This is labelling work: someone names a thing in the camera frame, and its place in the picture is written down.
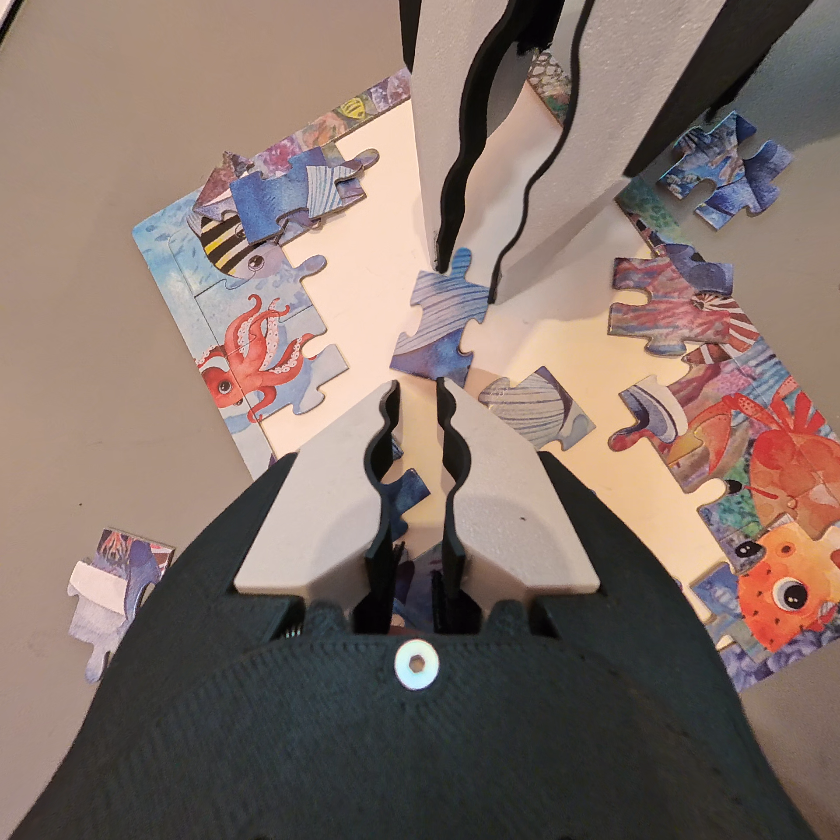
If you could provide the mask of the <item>grey blue red-striped puzzle piece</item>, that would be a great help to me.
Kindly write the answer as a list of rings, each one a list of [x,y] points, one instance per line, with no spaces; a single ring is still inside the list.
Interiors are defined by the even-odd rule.
[[[95,554],[77,562],[67,587],[78,599],[69,633],[92,646],[85,678],[97,683],[135,618],[143,594],[159,584],[173,547],[104,529]]]

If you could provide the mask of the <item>dark blue whale puzzle piece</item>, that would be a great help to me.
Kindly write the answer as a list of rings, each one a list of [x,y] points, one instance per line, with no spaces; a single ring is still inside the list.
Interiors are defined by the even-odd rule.
[[[335,164],[316,147],[292,157],[284,175],[265,178],[251,172],[231,182],[236,213],[248,242],[254,245],[279,233],[280,224],[297,211],[305,209],[310,219],[317,219],[340,209],[338,184],[353,180],[377,159],[375,150],[366,150],[350,161],[340,156]]]

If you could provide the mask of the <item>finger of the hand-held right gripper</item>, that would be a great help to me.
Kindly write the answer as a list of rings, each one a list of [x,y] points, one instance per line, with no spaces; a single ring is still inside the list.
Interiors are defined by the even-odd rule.
[[[425,1],[411,98],[423,218],[434,268],[446,271],[470,171],[507,117],[535,53],[551,44],[562,1]]]
[[[543,262],[629,183],[625,169],[723,4],[584,4],[572,41],[563,131],[524,187],[520,225],[497,258],[490,302],[529,285]]]

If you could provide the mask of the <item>pile of loose puzzle pieces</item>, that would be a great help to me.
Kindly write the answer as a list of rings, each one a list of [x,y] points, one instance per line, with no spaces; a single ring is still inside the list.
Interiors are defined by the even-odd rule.
[[[750,121],[732,111],[709,133],[700,127],[686,131],[675,143],[680,159],[659,177],[658,183],[677,198],[688,196],[702,181],[716,185],[713,194],[696,207],[696,214],[719,230],[744,207],[761,214],[780,191],[772,180],[793,161],[793,155],[773,140],[748,159],[740,143],[756,133]]]

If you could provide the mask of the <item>group of assembled puzzle pieces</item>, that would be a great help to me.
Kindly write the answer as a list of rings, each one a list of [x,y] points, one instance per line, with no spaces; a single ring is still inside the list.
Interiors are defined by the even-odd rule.
[[[666,244],[694,248],[641,179],[616,202],[651,252],[632,259],[657,257]],[[173,246],[175,264],[187,288],[198,291],[196,305],[211,334],[196,366],[217,407],[239,409],[233,429],[258,428],[280,409],[292,385],[311,380],[314,362],[303,346],[314,328],[292,324],[305,312],[299,281],[284,259],[278,278],[262,276],[264,248],[247,242],[237,216],[216,222],[189,213],[187,222],[186,245]],[[734,297],[720,308],[728,315],[728,340],[686,340],[680,359],[687,373],[680,379],[662,385],[648,376],[620,392],[634,424],[617,430],[607,444],[622,452],[648,440],[685,493],[722,480],[725,493],[698,513],[738,573],[735,549],[781,516],[791,517],[812,539],[838,525],[839,443]],[[751,679],[761,679],[765,670],[835,640],[838,608],[826,629],[804,631],[760,663],[732,639],[723,654]]]

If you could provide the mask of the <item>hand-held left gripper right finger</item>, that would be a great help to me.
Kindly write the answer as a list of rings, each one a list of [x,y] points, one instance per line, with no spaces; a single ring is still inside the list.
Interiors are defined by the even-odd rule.
[[[460,386],[437,379],[445,503],[434,629],[475,634],[501,601],[594,593],[600,580],[537,450]]]

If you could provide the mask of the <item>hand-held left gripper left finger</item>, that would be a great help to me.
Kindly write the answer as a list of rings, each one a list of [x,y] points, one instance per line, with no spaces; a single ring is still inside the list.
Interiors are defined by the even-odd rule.
[[[387,381],[301,446],[245,560],[238,592],[328,601],[357,631],[391,625],[396,559],[382,478],[400,385]]]

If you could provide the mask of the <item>red coral navy puzzle piece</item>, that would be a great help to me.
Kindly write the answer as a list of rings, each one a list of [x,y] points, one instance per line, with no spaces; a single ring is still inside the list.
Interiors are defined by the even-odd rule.
[[[608,331],[645,338],[651,354],[679,356],[686,340],[728,340],[728,315],[720,304],[732,295],[732,264],[705,261],[690,245],[666,244],[651,259],[615,259],[612,286],[647,294],[644,305],[612,304]]]

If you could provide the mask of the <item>blue and striped puzzle piece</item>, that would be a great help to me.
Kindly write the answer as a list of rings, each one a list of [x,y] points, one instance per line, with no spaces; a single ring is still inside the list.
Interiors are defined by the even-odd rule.
[[[418,273],[411,304],[421,306],[423,316],[413,336],[403,332],[398,338],[392,369],[432,381],[444,376],[465,386],[473,354],[459,351],[460,338],[468,320],[483,321],[489,295],[487,287],[466,280],[470,262],[470,250],[459,248],[450,275]]]

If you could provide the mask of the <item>ocean print puzzle board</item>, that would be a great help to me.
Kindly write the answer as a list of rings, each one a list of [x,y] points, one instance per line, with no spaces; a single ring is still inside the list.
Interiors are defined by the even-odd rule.
[[[468,234],[456,249],[471,252],[466,280],[488,289],[484,251],[488,239],[481,236],[496,232],[501,222],[500,201],[512,197],[513,187],[522,179],[514,154],[525,151],[529,163],[535,153],[548,149],[549,141],[560,138],[562,123],[556,111],[543,103],[544,82],[571,86],[549,58],[538,58],[537,69],[530,76],[536,77],[535,82],[524,84],[512,111],[514,117],[525,118],[526,127],[516,129],[512,140],[492,141],[488,167],[479,166],[480,174],[490,175],[490,207],[479,212],[484,227]],[[310,219],[305,209],[297,211],[280,224],[279,233],[254,244],[264,248],[263,277],[278,278],[284,259],[299,281],[297,294],[302,299],[298,301],[305,311],[292,324],[314,328],[313,338],[303,346],[307,359],[314,362],[311,380],[302,386],[292,385],[290,394],[280,398],[280,409],[258,428],[235,431],[234,416],[239,409],[220,409],[211,397],[249,474],[256,479],[279,457],[299,450],[378,386],[398,381],[403,419],[395,436],[398,446],[406,446],[406,455],[400,450],[397,460],[405,471],[415,468],[430,492],[408,510],[410,564],[419,574],[421,562],[430,561],[432,548],[441,549],[445,493],[455,481],[444,478],[441,465],[433,466],[442,444],[434,444],[434,432],[428,430],[437,422],[435,382],[441,377],[432,381],[391,368],[398,338],[401,333],[413,336],[424,313],[421,306],[411,304],[417,275],[423,270],[438,273],[428,267],[421,241],[410,71],[399,69],[304,129],[246,157],[259,166],[258,173],[271,178],[289,172],[292,157],[316,147],[335,164],[340,156],[350,161],[367,150],[375,150],[378,159],[353,180],[338,184],[340,209],[317,219]],[[198,355],[209,347],[211,334],[196,305],[198,291],[187,288],[175,264],[173,246],[186,245],[188,215],[193,214],[203,187],[133,230],[135,244],[195,366]],[[698,508],[718,500],[726,484],[710,479],[685,493],[648,440],[620,452],[607,444],[616,431],[634,424],[620,392],[648,376],[668,385],[687,373],[680,356],[654,355],[646,351],[645,339],[617,338],[607,331],[613,303],[643,305],[647,299],[641,291],[613,289],[614,260],[650,256],[636,226],[612,200],[573,240],[571,260],[562,258],[560,267],[549,266],[547,276],[506,302],[488,303],[482,322],[474,318],[466,322],[458,349],[462,354],[472,353],[473,359],[461,388],[491,413],[478,400],[490,383],[507,377],[516,386],[545,366],[595,429],[568,450],[563,451],[559,441],[536,450],[559,455],[631,526],[641,526],[642,539],[686,593],[707,630],[712,613],[691,586],[727,557]],[[448,276],[451,270],[438,274]],[[737,691],[827,646],[778,670],[765,670],[761,679],[751,679],[735,662],[725,659],[723,649],[732,643],[729,637],[718,643],[711,637],[711,641]]]

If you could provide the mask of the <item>orange pufferfish puzzle piece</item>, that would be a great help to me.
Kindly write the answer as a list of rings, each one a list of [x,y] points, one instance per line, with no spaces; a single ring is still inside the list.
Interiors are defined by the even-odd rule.
[[[735,549],[738,573],[722,562],[691,590],[711,611],[715,643],[729,636],[760,663],[804,631],[822,631],[837,614],[838,525],[812,539],[781,516]]]

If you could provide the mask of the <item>pale striped whale puzzle piece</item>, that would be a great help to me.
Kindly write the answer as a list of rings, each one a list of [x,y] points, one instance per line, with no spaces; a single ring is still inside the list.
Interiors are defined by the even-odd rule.
[[[518,385],[507,377],[490,383],[478,400],[536,449],[559,441],[568,450],[595,429],[579,404],[541,367]]]

